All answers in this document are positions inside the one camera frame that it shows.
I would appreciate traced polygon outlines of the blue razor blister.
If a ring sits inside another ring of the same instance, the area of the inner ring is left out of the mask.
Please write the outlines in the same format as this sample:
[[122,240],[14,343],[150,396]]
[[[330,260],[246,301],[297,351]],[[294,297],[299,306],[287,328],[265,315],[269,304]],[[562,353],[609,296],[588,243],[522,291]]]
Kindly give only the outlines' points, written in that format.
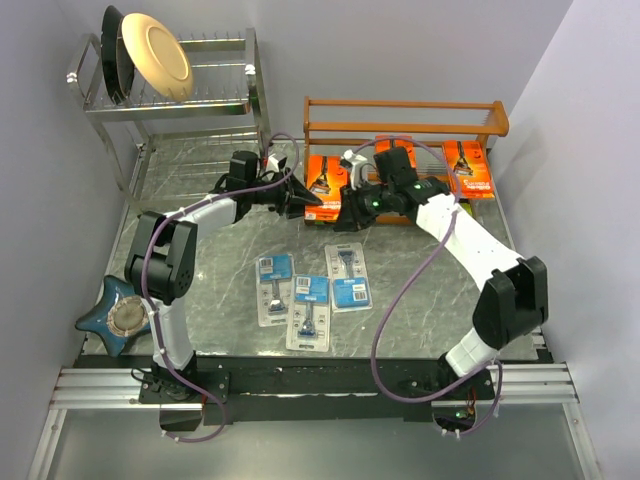
[[288,311],[286,348],[327,353],[330,347],[331,296],[328,277],[295,275]]
[[266,255],[255,264],[258,325],[261,328],[287,321],[295,273],[291,254]]
[[373,300],[362,244],[327,245],[325,259],[333,310],[343,313],[371,309]]

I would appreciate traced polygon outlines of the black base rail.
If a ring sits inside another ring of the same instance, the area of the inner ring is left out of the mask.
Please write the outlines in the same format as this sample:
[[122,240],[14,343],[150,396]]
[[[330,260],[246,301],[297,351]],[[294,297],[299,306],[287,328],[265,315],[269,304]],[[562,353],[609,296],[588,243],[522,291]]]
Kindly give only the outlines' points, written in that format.
[[490,364],[460,380],[442,359],[229,357],[198,359],[204,396],[152,366],[149,358],[83,356],[60,372],[53,410],[155,410],[162,430],[190,435],[200,426],[258,421],[441,419],[470,428],[478,408],[575,403],[567,366]]

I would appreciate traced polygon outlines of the orange razor box back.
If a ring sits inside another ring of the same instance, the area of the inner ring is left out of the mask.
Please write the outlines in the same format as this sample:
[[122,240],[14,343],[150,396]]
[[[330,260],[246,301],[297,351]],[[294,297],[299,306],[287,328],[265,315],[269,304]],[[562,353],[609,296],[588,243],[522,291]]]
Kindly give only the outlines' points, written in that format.
[[408,155],[409,163],[412,168],[417,168],[416,161],[416,153],[414,150],[414,145],[410,141],[410,136],[401,136],[399,139],[391,138],[385,135],[378,135],[375,137],[376,145],[375,145],[375,153],[382,153],[392,148],[402,147]]

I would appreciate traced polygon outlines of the black plate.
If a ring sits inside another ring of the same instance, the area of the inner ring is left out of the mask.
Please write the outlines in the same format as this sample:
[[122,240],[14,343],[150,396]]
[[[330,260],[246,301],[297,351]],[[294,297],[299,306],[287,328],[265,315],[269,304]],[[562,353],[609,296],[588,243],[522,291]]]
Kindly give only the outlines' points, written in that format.
[[130,97],[135,66],[122,37],[124,15],[114,6],[106,7],[101,25],[100,58],[107,94],[115,105]]

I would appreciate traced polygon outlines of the wooden two-tier shelf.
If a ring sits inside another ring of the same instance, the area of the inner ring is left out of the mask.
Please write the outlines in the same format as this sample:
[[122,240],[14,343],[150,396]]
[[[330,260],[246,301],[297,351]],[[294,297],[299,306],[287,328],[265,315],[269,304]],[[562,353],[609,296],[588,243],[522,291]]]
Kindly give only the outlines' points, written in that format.
[[452,170],[443,153],[448,140],[478,141],[485,150],[491,136],[504,137],[509,120],[500,101],[492,103],[407,102],[305,99],[304,178],[311,155],[340,156],[320,152],[320,147],[341,147],[371,159],[378,135],[399,139],[410,136],[417,161],[417,175],[434,177],[453,191]]

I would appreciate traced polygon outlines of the blue star-shaped dish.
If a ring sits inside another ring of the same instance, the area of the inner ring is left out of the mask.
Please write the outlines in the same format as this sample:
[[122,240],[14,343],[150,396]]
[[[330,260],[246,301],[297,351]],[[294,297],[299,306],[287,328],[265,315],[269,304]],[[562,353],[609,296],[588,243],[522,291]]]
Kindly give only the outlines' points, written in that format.
[[113,275],[103,278],[98,302],[74,327],[97,335],[110,357],[119,356],[133,339],[151,332],[143,299],[128,282]]

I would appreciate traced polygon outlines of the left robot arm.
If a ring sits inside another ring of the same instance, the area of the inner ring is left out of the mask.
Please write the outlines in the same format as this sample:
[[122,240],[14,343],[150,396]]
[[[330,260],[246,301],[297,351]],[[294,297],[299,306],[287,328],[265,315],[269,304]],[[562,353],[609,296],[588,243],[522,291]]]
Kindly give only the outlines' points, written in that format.
[[255,205],[293,219],[301,217],[306,207],[321,203],[286,166],[284,157],[263,159],[240,150],[201,200],[173,212],[141,214],[125,279],[142,298],[151,325],[154,380],[172,399],[184,402],[205,393],[199,386],[185,313],[199,240],[239,222]]

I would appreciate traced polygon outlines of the orange Fusion5 razor box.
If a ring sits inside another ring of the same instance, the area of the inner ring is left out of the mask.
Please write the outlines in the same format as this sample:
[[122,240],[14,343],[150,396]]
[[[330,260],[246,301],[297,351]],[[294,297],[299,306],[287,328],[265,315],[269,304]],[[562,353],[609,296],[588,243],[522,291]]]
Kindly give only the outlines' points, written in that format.
[[451,188],[461,199],[495,198],[489,164],[480,142],[448,140],[443,143],[443,153],[452,170],[449,175]]

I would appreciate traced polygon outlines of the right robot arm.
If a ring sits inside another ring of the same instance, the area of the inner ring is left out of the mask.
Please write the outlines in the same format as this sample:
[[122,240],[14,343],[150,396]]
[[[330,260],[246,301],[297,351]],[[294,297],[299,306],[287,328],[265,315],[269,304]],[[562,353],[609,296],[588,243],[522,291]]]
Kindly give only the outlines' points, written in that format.
[[[420,177],[403,147],[377,153],[372,162],[348,150],[340,164],[348,182],[340,191],[335,231],[364,230],[382,214],[397,213],[437,239],[434,251],[447,250],[479,289],[471,329],[439,359],[437,390],[425,397],[460,398],[505,346],[548,320],[546,265],[497,240],[460,206],[445,182]],[[366,178],[370,165],[377,170],[376,183]]]

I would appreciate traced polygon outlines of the steel dish rack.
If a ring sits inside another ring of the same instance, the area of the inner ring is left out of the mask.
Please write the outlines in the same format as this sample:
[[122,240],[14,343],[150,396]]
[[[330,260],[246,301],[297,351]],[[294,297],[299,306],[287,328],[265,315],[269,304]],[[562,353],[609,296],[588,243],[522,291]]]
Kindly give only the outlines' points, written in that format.
[[66,76],[109,156],[129,209],[168,210],[200,200],[229,160],[223,149],[263,152],[271,136],[258,39],[252,28],[235,36],[182,41],[194,90],[174,101],[139,72],[127,95],[110,95],[101,41],[81,36]]

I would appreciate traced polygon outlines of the cream plate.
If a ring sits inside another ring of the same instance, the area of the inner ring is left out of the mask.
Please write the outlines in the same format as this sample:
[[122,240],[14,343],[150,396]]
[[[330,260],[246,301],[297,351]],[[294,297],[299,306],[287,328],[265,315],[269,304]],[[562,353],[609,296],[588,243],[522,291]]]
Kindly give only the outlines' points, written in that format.
[[143,13],[130,13],[122,20],[121,33],[134,66],[157,93],[174,102],[191,97],[191,64],[179,41],[161,22]]

